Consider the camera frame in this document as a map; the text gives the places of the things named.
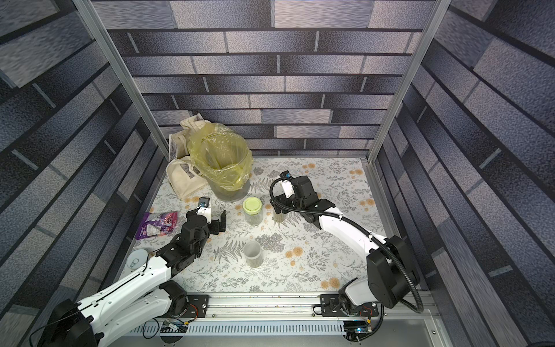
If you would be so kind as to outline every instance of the snack package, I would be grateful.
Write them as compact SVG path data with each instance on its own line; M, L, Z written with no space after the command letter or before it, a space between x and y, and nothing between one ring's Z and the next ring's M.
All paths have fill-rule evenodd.
M137 229L135 239L141 240L170 234L177 224L177 215L177 212L145 213L139 224L139 229Z

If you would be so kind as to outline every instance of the green jar lid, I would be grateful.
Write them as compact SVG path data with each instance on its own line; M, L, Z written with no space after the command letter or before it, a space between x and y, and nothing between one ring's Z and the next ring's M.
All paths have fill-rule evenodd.
M257 197L246 198L245 201L243 201L243 209L246 214L257 214L262 210L262 201Z

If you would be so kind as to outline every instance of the gray brick wallpaper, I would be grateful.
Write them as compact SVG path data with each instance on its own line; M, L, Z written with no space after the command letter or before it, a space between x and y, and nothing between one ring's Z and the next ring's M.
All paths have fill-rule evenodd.
M200 112L267 139L251 143L254 154L356 156L366 154L433 4L93 1L166 136Z
M553 16L453 0L378 154L456 347L555 341Z
M15 347L113 282L167 162L71 0L1 6L0 344Z

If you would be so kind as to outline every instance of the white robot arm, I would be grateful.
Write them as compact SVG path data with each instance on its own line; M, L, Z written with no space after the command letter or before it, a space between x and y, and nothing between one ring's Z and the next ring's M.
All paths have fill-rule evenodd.
M186 217L181 233L136 271L76 304L57 305L38 346L105 347L149 319L184 312L186 292L171 278L201 255L210 234L226 228L225 211L220 220L210 219L209 198L200 198Z
M275 197L272 190L277 182L284 193ZM307 222L338 237L366 261L368 277L355 279L339 291L344 310L374 301L392 308L409 291L416 292L420 277L408 246L399 237L385 238L344 217L335 204L318 198L307 176L294 178L288 171L282 172L270 186L270 203L277 213L300 213ZM420 296L415 296L419 306L415 310L421 311Z

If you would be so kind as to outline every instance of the floral tablecloth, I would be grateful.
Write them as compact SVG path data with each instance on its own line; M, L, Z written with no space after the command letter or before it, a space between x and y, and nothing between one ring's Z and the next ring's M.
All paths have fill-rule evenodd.
M318 196L335 203L364 227L385 235L360 158L255 159L247 197L260 198L264 213L263 222L255 227L244 219L242 200L222 202L206 186L183 202L165 178L150 212L183 212L177 232L185 222L185 212L197 207L199 197L210 198L213 218L219 218L223 210L228 217L227 231L211 235L202 256L173 280L192 293L302 292L337 291L354 277L366 276L366 264L355 252L299 214L287 214L282 223L273 220L268 191L270 183L285 170L295 177L307 175ZM277 185L275 195L282 192ZM173 235L137 240L134 249L156 250ZM264 262L255 269L246 264L242 253L243 245L250 240L259 242L264 250ZM125 267L122 276L129 273Z

